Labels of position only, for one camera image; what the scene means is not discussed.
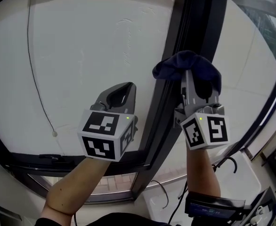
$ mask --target person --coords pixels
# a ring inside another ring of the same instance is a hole
[[[110,162],[84,159],[73,171],[49,190],[36,226],[70,226],[72,216],[82,207],[105,174]],[[220,197],[220,187],[206,150],[187,149],[187,188],[189,191]],[[192,225],[208,225],[207,219],[194,218]],[[111,213],[89,226],[167,226],[147,218]]]

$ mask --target human arm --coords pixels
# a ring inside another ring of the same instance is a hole
[[[187,148],[187,187],[189,192],[221,196],[219,182],[206,150],[190,151]]]
[[[72,216],[91,195],[109,165],[109,161],[84,159],[50,188],[41,218],[49,218],[62,226],[69,226]]]

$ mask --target blue cloth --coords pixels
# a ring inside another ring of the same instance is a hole
[[[191,70],[194,78],[210,82],[221,93],[220,72],[207,59],[189,50],[178,52],[158,63],[153,69],[153,76],[155,79],[180,81],[185,70]]]

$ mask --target right forearm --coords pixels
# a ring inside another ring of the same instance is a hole
[[[206,150],[187,149],[187,187],[188,191],[220,197],[219,182]]]

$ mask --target white cube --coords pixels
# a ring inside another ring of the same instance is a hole
[[[194,113],[180,125],[190,150],[209,149],[230,143],[227,116]]]
[[[119,161],[134,137],[132,114],[85,110],[77,130],[87,157]]]

